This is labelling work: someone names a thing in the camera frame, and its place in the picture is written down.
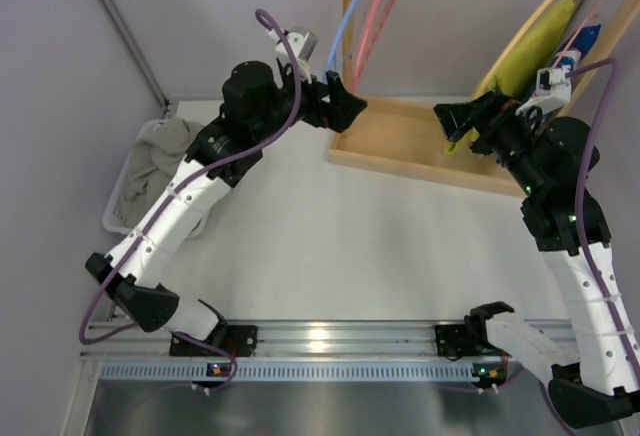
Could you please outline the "grey trousers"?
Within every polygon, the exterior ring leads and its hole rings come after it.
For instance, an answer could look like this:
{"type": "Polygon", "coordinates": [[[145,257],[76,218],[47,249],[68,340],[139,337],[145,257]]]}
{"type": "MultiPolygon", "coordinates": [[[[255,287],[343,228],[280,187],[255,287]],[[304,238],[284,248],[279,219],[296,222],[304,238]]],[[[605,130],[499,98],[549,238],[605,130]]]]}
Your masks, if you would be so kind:
{"type": "Polygon", "coordinates": [[[127,227],[137,225],[163,193],[202,128],[198,122],[172,118],[134,142],[120,196],[127,227]]]}

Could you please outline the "pink trouser hanger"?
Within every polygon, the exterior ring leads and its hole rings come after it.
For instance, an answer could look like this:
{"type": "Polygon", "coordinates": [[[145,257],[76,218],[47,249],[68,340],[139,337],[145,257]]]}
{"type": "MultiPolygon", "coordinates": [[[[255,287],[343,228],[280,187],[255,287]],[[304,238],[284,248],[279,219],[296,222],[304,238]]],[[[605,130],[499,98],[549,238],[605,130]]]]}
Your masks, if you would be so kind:
{"type": "Polygon", "coordinates": [[[397,0],[369,0],[361,24],[360,42],[353,51],[351,88],[356,90],[374,47],[397,0]]]}

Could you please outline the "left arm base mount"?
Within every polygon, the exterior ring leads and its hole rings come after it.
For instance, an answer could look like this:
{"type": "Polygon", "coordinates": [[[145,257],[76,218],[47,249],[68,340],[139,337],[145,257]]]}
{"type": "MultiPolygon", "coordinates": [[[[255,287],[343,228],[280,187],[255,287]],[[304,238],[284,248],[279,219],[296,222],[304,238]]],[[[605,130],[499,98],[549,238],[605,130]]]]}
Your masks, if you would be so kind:
{"type": "MultiPolygon", "coordinates": [[[[258,341],[258,327],[244,324],[223,324],[213,335],[205,340],[210,346],[228,353],[234,357],[252,356],[258,341]]],[[[217,353],[203,348],[183,338],[173,336],[169,348],[169,355],[173,357],[204,357],[217,356],[217,353]]]]}

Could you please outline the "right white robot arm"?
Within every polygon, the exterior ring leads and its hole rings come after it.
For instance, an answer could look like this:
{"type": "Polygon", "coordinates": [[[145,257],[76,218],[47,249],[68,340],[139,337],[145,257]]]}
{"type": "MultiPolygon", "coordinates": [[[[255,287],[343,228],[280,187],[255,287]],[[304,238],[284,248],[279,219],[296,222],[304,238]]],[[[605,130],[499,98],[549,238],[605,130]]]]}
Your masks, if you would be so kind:
{"type": "Polygon", "coordinates": [[[613,268],[611,233],[586,189],[598,163],[594,130],[560,117],[542,131],[541,111],[492,90],[463,103],[437,104],[449,142],[474,129],[472,152],[493,156],[524,191],[524,224],[556,278],[577,345],[570,355],[503,302],[465,318],[478,351],[514,357],[546,389],[559,418],[573,429],[631,417],[639,411],[639,346],[613,268]]]}

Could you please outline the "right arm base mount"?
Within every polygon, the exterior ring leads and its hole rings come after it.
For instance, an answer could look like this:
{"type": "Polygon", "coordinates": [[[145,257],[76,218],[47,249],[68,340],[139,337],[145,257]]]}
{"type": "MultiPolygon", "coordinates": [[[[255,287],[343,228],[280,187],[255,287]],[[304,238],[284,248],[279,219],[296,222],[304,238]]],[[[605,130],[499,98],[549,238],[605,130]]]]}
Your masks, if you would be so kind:
{"type": "Polygon", "coordinates": [[[471,356],[499,356],[486,334],[465,324],[443,324],[434,327],[437,354],[451,361],[471,356]]]}

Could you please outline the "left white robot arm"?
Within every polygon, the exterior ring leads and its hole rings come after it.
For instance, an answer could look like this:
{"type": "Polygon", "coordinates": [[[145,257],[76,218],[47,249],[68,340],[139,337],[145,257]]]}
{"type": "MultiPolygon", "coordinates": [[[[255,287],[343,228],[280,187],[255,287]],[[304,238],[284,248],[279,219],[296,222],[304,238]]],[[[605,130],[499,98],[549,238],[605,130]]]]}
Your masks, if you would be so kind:
{"type": "Polygon", "coordinates": [[[86,270],[102,291],[141,330],[163,329],[199,341],[219,333],[223,317],[217,310],[162,285],[172,256],[277,135],[298,121],[342,133],[367,107],[334,71],[327,72],[323,82],[296,81],[289,65],[279,71],[276,81],[263,62],[236,66],[222,86],[218,117],[196,135],[151,209],[120,244],[86,261],[86,270]]]}

